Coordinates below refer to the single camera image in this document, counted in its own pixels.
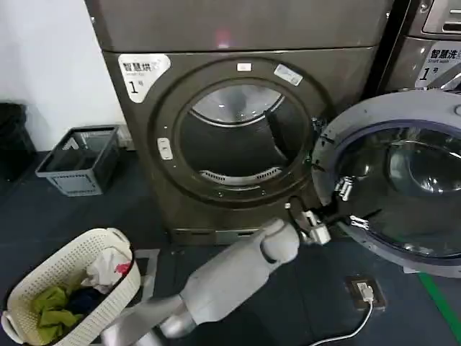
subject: power outlet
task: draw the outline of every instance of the power outlet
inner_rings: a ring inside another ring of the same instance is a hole
[[[360,292],[360,286],[369,286],[373,289],[373,306],[376,308],[386,306],[382,291],[374,278],[369,276],[349,276],[346,278],[346,286],[349,294],[354,302],[356,309],[362,310],[368,308],[368,302],[363,300],[362,293]]]

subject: dark blue cloth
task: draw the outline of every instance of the dark blue cloth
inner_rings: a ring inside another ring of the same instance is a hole
[[[88,314],[105,298],[105,295],[92,287],[80,288],[71,294],[66,310],[72,314]]]

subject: laundry basket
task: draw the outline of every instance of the laundry basket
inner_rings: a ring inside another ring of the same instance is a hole
[[[86,271],[98,254],[114,247],[131,260],[130,269],[107,297],[71,331],[53,342],[55,346],[87,346],[110,324],[133,299],[140,287],[140,273],[130,242],[117,229],[92,229],[45,260],[27,275],[9,294],[1,325],[17,343],[46,345],[37,331],[38,315],[31,311],[32,300],[46,288],[69,284]]]

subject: clothing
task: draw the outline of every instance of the clothing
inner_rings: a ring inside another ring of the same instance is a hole
[[[131,261],[113,247],[102,250],[96,260],[91,263],[82,281],[82,286],[91,286],[103,294],[109,293],[115,283],[128,272]]]
[[[60,286],[47,288],[32,301],[32,311],[39,315],[38,334],[45,344],[64,335],[83,316],[65,310],[67,304],[66,290]]]
[[[89,314],[101,303],[106,296],[92,287],[76,290],[69,297],[66,310],[72,314]]]

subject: cable plug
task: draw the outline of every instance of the cable plug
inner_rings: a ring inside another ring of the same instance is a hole
[[[373,301],[375,299],[373,288],[369,286],[367,283],[357,283],[357,287],[359,288],[360,294],[362,294],[363,300],[367,301],[370,304],[373,304]]]

